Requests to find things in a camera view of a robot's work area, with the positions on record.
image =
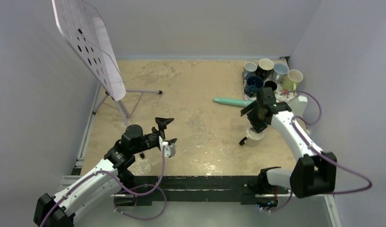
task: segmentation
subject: blue mug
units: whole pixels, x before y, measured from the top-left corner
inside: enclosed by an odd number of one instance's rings
[[[246,85],[244,85],[244,93],[249,97],[256,95],[257,91],[262,88],[264,81],[258,77],[253,76],[247,79]]]

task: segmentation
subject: marker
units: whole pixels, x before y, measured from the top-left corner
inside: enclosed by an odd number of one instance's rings
[[[246,107],[251,104],[253,101],[251,100],[243,100],[243,99],[235,99],[235,98],[214,98],[214,102],[225,104],[225,105],[235,105]]]

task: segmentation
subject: white wall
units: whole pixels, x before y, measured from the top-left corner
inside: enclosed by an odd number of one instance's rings
[[[374,182],[336,197],[343,226],[386,227],[386,0],[322,1],[290,64],[304,74],[299,89],[323,106],[312,138]],[[304,117],[317,114],[311,103]],[[337,190],[364,185],[338,172]]]
[[[89,0],[118,58],[290,56],[321,0]]]
[[[96,86],[51,1],[0,0],[0,227],[35,226],[37,199],[75,163]]]

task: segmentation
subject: grey mug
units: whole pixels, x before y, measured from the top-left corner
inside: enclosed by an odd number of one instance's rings
[[[288,72],[289,66],[281,62],[275,63],[274,69],[272,70],[271,75],[269,77],[271,81],[275,82],[276,84],[279,84]]]
[[[246,62],[244,64],[243,79],[248,79],[252,76],[255,76],[256,70],[257,70],[257,65],[254,62]]]

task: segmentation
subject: stained surface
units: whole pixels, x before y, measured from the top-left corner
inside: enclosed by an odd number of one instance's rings
[[[166,158],[166,175],[257,175],[261,168],[293,169],[294,157],[272,127],[255,148],[239,146],[248,119],[241,107],[221,105],[214,97],[243,98],[241,72],[246,61],[118,61],[126,88],[162,90],[144,94],[130,124],[144,133],[156,126],[154,118],[175,118],[166,138],[178,138],[176,155]],[[139,94],[127,93],[123,103],[132,110]],[[105,102],[115,106],[111,99]],[[120,139],[126,127],[119,112],[102,105],[98,110],[82,169],[88,172]],[[161,153],[157,149],[136,156],[129,168],[135,175],[158,175]]]

